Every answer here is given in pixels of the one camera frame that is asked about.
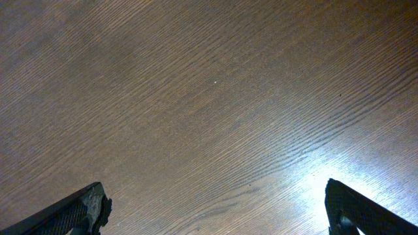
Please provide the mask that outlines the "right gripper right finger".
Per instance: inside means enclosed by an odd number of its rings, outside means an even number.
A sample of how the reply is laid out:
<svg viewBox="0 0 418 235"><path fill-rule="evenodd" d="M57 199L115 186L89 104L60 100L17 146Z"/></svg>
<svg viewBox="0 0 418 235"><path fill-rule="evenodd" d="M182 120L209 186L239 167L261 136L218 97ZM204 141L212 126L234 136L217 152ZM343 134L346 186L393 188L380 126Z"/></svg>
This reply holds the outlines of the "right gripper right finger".
<svg viewBox="0 0 418 235"><path fill-rule="evenodd" d="M417 226L346 184L329 179L325 188L329 234L417 234Z"/></svg>

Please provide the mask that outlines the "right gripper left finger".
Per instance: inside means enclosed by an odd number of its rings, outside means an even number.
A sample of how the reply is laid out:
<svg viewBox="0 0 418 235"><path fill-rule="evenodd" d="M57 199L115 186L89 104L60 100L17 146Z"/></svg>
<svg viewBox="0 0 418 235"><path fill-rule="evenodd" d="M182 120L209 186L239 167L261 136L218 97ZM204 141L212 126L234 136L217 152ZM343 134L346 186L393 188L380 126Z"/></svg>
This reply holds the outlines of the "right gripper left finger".
<svg viewBox="0 0 418 235"><path fill-rule="evenodd" d="M100 235L111 211L112 200L98 181L3 229L1 235Z"/></svg>

